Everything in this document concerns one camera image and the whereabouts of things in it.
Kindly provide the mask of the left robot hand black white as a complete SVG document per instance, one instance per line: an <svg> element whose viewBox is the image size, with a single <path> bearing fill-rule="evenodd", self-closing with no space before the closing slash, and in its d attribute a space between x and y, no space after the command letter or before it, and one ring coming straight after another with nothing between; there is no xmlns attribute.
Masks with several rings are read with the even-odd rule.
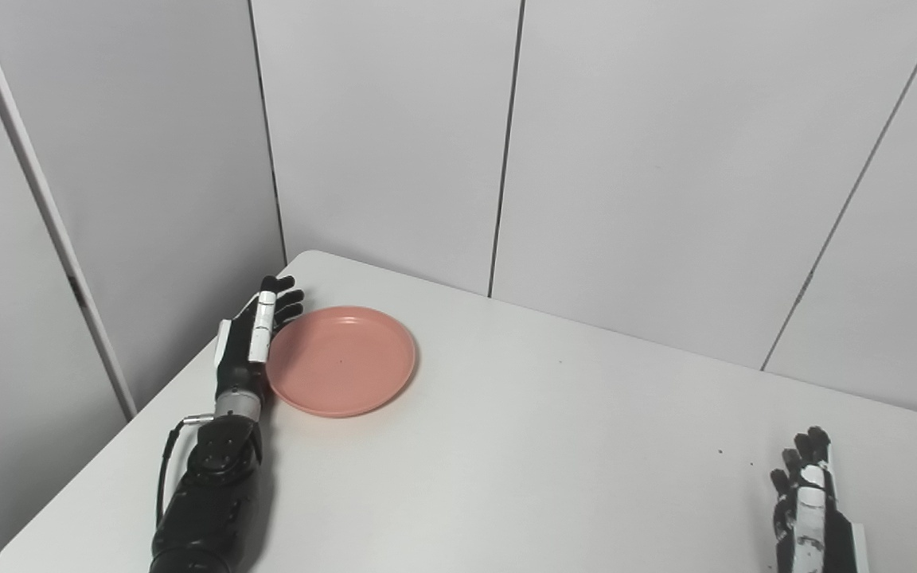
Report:
<svg viewBox="0 0 917 573"><path fill-rule="evenodd" d="M302 316L303 298L294 276L267 275L243 309L220 322L215 355L217 398L238 391L264 400L271 342Z"/></svg>

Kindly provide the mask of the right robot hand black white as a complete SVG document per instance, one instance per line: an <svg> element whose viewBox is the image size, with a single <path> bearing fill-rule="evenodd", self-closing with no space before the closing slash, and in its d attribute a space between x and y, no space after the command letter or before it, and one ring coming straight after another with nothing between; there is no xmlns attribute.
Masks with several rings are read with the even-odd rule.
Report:
<svg viewBox="0 0 917 573"><path fill-rule="evenodd" d="M778 572L869 572L861 524L838 508L831 440L821 427L794 436L771 471Z"/></svg>

